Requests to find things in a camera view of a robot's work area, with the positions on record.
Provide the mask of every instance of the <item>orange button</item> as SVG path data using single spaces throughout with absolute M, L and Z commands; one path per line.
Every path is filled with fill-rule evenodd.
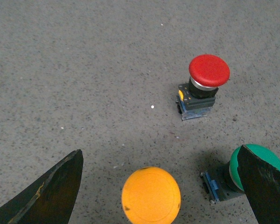
M 134 172 L 122 189 L 122 207 L 133 224 L 170 224 L 181 206 L 175 179 L 157 167 Z

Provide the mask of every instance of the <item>speckled surface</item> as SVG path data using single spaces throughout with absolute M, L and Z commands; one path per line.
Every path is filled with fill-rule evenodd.
M 204 53 L 231 77 L 182 122 L 178 84 Z M 210 204 L 199 177 L 243 143 L 280 157 L 280 0 L 0 0 L 0 206 L 82 149 L 70 224 L 128 223 L 121 189 L 144 166 L 178 182 L 174 223 L 256 224 L 245 196 Z

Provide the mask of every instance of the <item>silver ring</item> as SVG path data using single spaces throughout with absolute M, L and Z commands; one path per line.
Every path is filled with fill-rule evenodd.
M 200 90 L 203 90 L 203 91 L 212 91 L 212 90 L 215 90 L 215 89 L 217 88 L 217 87 L 208 87 L 208 86 L 201 85 L 199 82 L 196 82 L 196 81 L 192 78 L 192 76 L 190 76 L 190 80 L 191 80 L 192 84 L 193 84 L 196 88 L 198 88 L 198 89 L 200 89 Z

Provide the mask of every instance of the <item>emergency stop button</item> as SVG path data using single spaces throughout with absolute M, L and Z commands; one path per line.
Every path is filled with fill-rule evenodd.
M 218 87 L 225 84 L 230 76 L 227 63 L 215 55 L 200 55 L 195 57 L 189 72 L 193 80 L 201 87 Z

